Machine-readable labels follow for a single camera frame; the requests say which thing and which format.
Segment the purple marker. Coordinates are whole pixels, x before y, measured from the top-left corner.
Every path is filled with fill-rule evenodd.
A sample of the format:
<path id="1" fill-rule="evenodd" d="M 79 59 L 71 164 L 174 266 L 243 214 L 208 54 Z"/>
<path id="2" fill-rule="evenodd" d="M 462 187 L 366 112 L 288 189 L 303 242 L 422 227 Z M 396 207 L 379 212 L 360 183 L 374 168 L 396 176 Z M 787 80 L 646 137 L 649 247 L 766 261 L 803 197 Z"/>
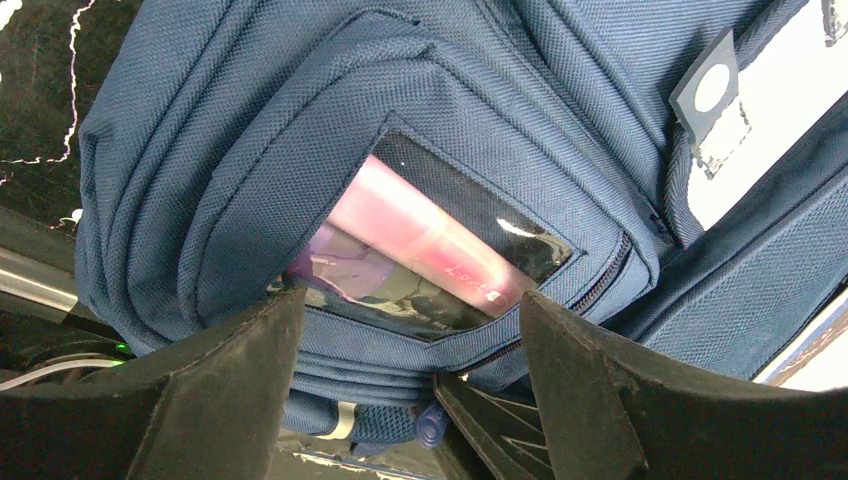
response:
<path id="1" fill-rule="evenodd" d="M 491 318 L 378 250 L 325 223 L 283 277 L 308 285 L 307 305 L 425 341 Z"/>

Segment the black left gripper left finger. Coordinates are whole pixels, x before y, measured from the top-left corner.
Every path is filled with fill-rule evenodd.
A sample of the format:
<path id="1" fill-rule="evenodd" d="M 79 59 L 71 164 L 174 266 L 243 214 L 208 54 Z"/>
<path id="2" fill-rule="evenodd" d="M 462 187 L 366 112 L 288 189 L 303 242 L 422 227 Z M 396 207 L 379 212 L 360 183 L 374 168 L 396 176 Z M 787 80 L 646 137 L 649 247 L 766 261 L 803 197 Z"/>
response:
<path id="1" fill-rule="evenodd" d="M 263 479 L 293 377 L 301 287 L 67 386 L 1 395 L 5 479 Z"/>

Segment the navy blue student backpack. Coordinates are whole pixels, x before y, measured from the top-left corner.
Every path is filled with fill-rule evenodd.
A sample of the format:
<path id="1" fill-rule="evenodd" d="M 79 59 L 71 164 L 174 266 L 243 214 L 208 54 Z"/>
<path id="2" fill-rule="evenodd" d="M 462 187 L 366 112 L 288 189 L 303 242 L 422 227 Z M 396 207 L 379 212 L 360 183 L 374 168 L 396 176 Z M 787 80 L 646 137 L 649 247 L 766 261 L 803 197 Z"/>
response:
<path id="1" fill-rule="evenodd" d="M 369 155 L 718 374 L 847 285 L 843 1 L 146 1 L 79 145 L 78 296 L 140 356 L 308 290 L 283 274 Z M 409 441 L 439 371 L 529 397 L 519 302 L 490 318 L 425 341 L 306 300 L 285 428 Z"/>

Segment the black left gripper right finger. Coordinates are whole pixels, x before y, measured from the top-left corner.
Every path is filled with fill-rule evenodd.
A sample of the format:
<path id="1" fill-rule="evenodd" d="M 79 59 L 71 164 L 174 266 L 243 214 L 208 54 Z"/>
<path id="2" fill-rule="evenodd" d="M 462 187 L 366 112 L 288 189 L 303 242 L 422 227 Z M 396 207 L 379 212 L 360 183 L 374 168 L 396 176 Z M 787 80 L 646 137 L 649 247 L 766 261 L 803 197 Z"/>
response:
<path id="1" fill-rule="evenodd" d="M 537 292 L 520 334 L 558 479 L 843 479 L 847 393 L 696 368 Z"/>

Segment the pink highlighter pen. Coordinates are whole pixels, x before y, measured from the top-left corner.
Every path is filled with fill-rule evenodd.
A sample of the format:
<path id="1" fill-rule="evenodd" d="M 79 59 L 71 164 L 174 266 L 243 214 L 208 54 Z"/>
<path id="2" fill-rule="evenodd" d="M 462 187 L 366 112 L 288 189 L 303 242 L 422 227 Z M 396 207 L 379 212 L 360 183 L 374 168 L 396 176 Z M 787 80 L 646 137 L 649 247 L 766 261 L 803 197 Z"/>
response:
<path id="1" fill-rule="evenodd" d="M 328 222 L 490 317 L 537 284 L 376 156 Z"/>

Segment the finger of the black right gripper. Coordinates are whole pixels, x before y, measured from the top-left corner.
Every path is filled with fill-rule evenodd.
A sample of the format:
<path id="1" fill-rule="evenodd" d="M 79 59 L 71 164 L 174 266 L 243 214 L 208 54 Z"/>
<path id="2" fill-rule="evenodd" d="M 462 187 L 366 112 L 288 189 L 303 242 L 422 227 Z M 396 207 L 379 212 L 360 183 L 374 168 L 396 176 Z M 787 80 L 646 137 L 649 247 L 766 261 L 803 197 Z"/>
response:
<path id="1" fill-rule="evenodd" d="M 434 393 L 451 424 L 434 456 L 448 479 L 553 479 L 539 411 L 440 372 Z"/>

